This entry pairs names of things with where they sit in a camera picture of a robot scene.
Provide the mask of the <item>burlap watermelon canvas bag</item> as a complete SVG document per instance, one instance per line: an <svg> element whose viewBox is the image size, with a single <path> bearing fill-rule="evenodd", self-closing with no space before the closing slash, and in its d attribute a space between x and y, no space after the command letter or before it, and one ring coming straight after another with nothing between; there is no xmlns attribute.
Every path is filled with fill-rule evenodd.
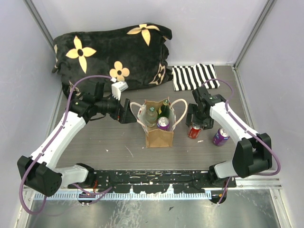
<svg viewBox="0 0 304 228"><path fill-rule="evenodd" d="M184 103L185 108L182 115L177 118L173 106L177 103ZM184 99L177 99L172 103L169 99L159 102L145 101L144 104L131 102L130 107L139 107L135 113L135 119L145 132L145 143L147 148L172 147L174 130L183 120L188 110L188 104Z"/></svg>

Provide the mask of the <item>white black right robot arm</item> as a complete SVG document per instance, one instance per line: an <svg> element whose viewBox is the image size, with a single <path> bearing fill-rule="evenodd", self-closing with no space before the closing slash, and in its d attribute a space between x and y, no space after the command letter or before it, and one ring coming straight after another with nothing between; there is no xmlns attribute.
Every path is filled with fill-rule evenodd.
<svg viewBox="0 0 304 228"><path fill-rule="evenodd" d="M213 128L214 122L218 122L236 145L231 160L209 167L210 185L219 187L225 178L246 178L272 167L271 138L268 134L259 134L246 125L230 109L223 96L211 95L205 87L193 90L192 95L196 103L188 105L186 125L208 130Z"/></svg>

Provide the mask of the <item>clear glass Chang bottle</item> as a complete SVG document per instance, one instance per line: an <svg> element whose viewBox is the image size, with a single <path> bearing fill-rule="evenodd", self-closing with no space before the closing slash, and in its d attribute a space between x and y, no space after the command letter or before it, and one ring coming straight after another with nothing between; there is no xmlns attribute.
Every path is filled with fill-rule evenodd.
<svg viewBox="0 0 304 228"><path fill-rule="evenodd" d="M147 108L145 113L145 121L148 127L154 127L157 123L157 112L153 106Z"/></svg>

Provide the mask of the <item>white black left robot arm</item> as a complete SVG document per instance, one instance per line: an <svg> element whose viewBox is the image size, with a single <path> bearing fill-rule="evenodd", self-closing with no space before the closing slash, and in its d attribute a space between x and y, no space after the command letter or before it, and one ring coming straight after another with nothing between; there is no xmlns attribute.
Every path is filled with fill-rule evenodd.
<svg viewBox="0 0 304 228"><path fill-rule="evenodd" d="M136 117L130 108L130 100L121 105L121 93L128 87L126 82L116 82L111 93L104 97L104 84L97 86L96 95L82 94L69 98L62 119L48 138L29 157L21 156L17 162L21 176L20 188L30 187L50 197L58 189L72 184L90 188L96 180L95 170L83 163L57 168L59 158L76 134L97 114L109 115L121 124L135 123Z"/></svg>

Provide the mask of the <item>green Perrier glass bottle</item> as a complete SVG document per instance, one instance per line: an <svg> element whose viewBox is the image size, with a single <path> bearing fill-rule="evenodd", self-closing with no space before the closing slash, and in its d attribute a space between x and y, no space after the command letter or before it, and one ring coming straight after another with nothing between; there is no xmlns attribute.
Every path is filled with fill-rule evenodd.
<svg viewBox="0 0 304 228"><path fill-rule="evenodd" d="M166 117L170 115L170 102L168 99L163 100L162 105L158 109L158 118Z"/></svg>

